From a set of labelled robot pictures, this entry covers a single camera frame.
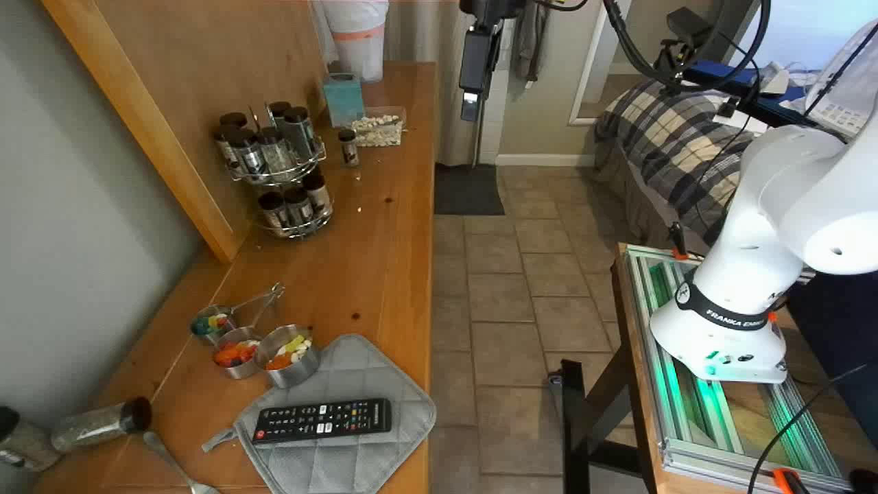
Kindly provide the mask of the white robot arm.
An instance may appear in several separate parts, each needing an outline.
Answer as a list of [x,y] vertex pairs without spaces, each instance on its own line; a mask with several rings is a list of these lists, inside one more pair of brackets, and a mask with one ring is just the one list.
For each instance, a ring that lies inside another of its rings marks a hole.
[[720,234],[649,315],[653,341],[696,379],[781,385],[768,312],[803,268],[878,268],[875,23],[860,25],[785,124],[740,156]]

